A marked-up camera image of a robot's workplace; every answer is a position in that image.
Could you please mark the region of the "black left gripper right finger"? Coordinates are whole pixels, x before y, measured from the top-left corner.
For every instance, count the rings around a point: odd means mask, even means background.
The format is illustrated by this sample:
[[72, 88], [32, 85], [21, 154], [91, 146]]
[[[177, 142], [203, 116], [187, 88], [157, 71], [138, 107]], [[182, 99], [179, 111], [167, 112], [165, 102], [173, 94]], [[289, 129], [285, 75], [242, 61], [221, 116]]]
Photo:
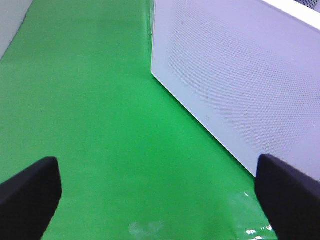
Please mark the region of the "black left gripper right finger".
[[258, 158], [254, 192], [280, 240], [320, 238], [320, 183], [270, 154]]

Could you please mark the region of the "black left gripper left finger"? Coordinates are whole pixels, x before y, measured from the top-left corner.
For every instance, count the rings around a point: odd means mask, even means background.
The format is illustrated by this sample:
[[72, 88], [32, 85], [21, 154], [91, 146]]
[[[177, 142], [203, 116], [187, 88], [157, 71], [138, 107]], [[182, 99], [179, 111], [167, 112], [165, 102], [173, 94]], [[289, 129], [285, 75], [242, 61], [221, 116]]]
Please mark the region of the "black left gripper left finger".
[[47, 156], [0, 185], [0, 238], [40, 240], [62, 197], [56, 157]]

